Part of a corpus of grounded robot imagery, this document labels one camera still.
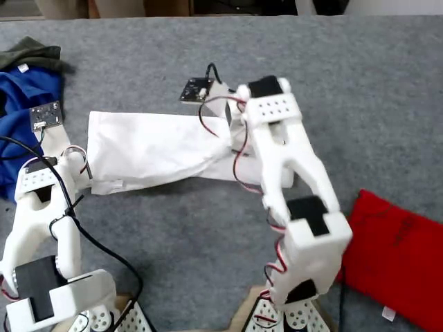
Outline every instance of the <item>blue shirt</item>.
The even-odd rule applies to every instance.
[[[6,115],[0,118],[0,136],[15,138],[30,147],[37,145],[30,126],[29,108],[60,100],[61,89],[61,75],[44,68],[29,66],[25,73],[20,73],[18,68],[0,72],[0,93],[6,97]],[[18,145],[0,140],[1,157],[22,153],[24,150]],[[0,160],[0,197],[14,201],[20,167],[32,157],[27,155],[16,160]]]

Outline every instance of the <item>red fabric pouch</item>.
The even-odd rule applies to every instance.
[[[346,284],[427,331],[443,331],[443,225],[366,190],[350,225]]]

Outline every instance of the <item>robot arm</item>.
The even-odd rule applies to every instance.
[[[47,160],[74,201],[88,182],[87,173],[80,171],[85,160],[78,152]],[[14,225],[1,261],[2,275],[20,298],[6,307],[12,331],[35,331],[81,312],[94,331],[108,329],[111,313],[118,317],[116,285],[105,270],[81,275],[79,230],[66,213],[68,206],[52,171],[39,160],[26,163],[19,171],[15,200]],[[57,256],[33,260],[39,245],[51,236],[57,239]],[[95,317],[102,320],[100,326]]]
[[[242,120],[262,163],[263,206],[284,232],[277,244],[280,258],[267,282],[273,303],[283,308],[329,290],[352,231],[311,147],[288,81],[265,77],[240,86],[237,96],[246,102]],[[285,168],[297,173],[313,196],[286,201]]]

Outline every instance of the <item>perforated metal plate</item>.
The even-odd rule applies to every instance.
[[[83,312],[89,319],[89,321],[79,315],[75,319],[71,328],[68,332],[90,332],[97,331],[101,332],[103,327],[110,325],[111,316],[106,313],[99,313],[93,311],[85,311]],[[141,310],[141,307],[138,303],[135,303],[134,308],[128,313],[123,323],[118,327],[118,332],[152,332],[152,329]]]
[[[276,323],[256,318],[264,316]],[[277,312],[269,301],[261,299],[256,304],[243,332],[288,332],[284,329],[284,319],[292,331],[330,332],[329,327],[311,301],[288,304],[284,312]]]

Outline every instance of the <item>gray felt surface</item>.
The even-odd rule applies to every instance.
[[[442,31],[443,17],[28,21],[0,24],[0,49],[25,35],[62,47],[75,68],[66,75],[66,130],[83,146],[92,109],[195,114],[177,99],[211,61],[233,87],[288,77],[345,212],[364,187],[442,220]],[[304,192],[298,185],[287,196]],[[13,215],[14,205],[0,202],[1,243]],[[78,216],[141,270],[141,304],[159,331],[227,327],[275,257],[259,198],[235,183],[192,178],[88,195]],[[85,271],[109,269],[118,290],[134,288],[122,266],[83,244]],[[338,289],[321,301],[337,319]],[[419,331],[402,317],[384,320],[382,308],[350,293],[346,331]]]

